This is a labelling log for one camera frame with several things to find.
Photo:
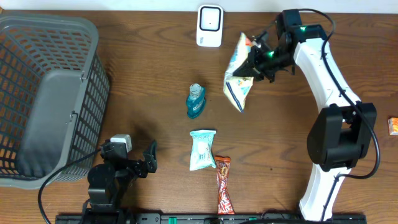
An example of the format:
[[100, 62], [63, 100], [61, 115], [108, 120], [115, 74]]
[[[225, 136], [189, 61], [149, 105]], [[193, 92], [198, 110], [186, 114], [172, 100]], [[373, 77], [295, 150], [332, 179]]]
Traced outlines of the yellow chips bag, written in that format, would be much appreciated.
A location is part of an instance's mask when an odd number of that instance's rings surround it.
[[235, 72], [247, 59], [251, 47], [252, 42], [246, 37], [245, 33], [242, 32], [224, 73], [224, 95], [240, 113], [244, 111], [246, 97], [252, 87], [254, 78], [236, 77], [233, 75], [233, 72]]

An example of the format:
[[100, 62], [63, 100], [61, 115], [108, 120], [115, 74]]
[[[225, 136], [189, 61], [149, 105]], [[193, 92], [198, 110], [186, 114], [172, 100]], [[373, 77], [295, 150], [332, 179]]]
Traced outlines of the teal tissue pack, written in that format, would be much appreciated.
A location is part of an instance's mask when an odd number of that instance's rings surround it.
[[199, 170], [206, 167], [216, 167], [215, 159], [211, 152], [215, 130], [195, 130], [190, 135], [193, 139], [192, 151], [190, 155], [190, 170]]

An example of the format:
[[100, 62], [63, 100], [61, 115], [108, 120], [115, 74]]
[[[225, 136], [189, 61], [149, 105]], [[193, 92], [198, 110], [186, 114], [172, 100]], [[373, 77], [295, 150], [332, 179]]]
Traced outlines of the blue mouthwash bottle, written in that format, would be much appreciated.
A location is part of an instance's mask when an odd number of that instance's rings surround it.
[[201, 85], [194, 83], [190, 86], [190, 92], [186, 100], [187, 116], [191, 119], [197, 118], [206, 105], [206, 90]]

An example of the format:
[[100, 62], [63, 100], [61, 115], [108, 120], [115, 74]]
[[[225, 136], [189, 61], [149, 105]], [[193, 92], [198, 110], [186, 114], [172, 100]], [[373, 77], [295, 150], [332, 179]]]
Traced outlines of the red brown snack bar wrapper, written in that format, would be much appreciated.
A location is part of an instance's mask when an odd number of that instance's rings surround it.
[[230, 157], [215, 157], [218, 184], [218, 214], [234, 215], [234, 208], [228, 193], [228, 178], [231, 165]]

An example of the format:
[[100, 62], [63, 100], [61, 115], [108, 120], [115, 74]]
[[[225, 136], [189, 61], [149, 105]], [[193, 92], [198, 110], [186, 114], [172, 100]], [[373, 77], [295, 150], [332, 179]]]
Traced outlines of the small orange snack packet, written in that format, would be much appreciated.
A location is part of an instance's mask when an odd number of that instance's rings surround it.
[[388, 128], [390, 135], [398, 135], [398, 118], [389, 118]]

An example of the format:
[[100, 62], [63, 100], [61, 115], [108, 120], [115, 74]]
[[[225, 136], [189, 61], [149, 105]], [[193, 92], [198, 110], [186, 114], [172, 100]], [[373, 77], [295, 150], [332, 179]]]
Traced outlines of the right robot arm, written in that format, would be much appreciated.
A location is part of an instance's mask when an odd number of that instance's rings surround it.
[[290, 66], [299, 67], [318, 107], [318, 117], [307, 137], [307, 151], [313, 166], [306, 192], [299, 201], [302, 220], [330, 223], [332, 208], [341, 184], [364, 158], [371, 142], [376, 150], [372, 177], [380, 165], [380, 148], [374, 124], [377, 111], [363, 103], [342, 76], [330, 51], [329, 39], [320, 24], [303, 24], [301, 9], [279, 13], [273, 23], [278, 45], [267, 44], [268, 32], [255, 36], [252, 47], [237, 67], [234, 77], [275, 80], [275, 74]]

